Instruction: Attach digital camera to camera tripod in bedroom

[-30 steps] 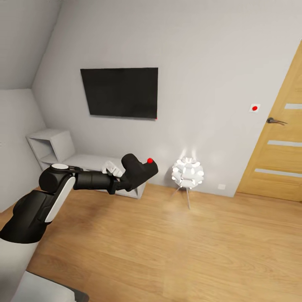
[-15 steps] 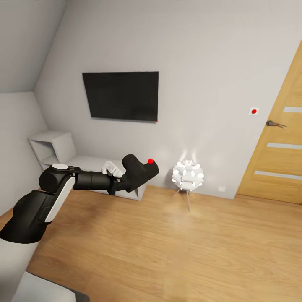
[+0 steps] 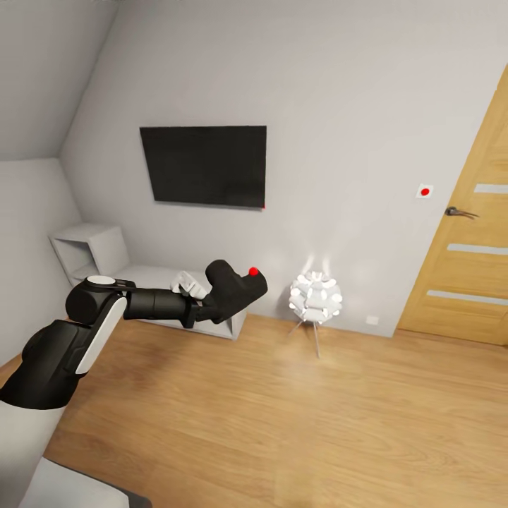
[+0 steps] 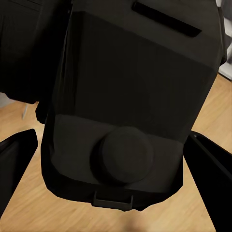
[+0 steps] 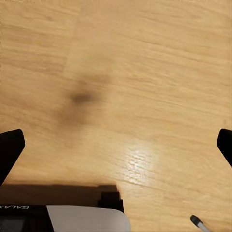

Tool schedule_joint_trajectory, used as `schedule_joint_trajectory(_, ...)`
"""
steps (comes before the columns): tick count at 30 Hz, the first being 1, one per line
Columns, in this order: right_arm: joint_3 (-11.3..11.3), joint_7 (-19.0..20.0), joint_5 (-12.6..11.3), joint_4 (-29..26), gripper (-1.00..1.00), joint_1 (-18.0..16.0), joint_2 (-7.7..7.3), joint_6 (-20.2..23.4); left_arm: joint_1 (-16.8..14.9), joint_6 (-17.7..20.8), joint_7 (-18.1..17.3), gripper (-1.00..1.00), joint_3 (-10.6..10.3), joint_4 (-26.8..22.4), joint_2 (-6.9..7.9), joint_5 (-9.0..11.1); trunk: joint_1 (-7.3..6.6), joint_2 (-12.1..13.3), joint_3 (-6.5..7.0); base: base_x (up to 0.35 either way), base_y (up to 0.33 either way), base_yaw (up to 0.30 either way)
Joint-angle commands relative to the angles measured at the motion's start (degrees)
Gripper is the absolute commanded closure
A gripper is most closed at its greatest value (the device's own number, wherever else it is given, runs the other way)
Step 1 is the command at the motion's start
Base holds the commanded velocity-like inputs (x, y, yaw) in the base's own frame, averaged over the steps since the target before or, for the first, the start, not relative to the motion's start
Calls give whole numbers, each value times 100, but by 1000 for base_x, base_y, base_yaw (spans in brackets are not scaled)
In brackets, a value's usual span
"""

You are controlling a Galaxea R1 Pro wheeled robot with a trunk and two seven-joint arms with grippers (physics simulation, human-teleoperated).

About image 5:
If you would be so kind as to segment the camera tripod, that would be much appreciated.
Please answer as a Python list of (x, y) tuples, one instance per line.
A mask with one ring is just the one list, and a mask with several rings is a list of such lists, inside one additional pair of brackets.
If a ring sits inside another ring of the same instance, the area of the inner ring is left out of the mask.
[(203, 232), (211, 232), (209, 229), (207, 229), (204, 225), (203, 222), (197, 218), (196, 216), (193, 215), (191, 218), (191, 221), (194, 225), (196, 225), (198, 228), (200, 228)]

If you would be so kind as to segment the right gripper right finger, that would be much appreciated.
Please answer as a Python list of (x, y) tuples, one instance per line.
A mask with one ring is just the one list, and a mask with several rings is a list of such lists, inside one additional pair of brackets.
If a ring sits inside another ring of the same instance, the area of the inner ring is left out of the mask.
[(221, 129), (217, 139), (217, 147), (232, 166), (232, 130)]

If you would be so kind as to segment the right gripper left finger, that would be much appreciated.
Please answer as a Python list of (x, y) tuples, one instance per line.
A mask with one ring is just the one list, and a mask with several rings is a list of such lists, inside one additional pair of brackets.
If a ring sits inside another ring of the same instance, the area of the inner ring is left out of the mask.
[(25, 140), (21, 129), (0, 134), (0, 186), (11, 171), (24, 147)]

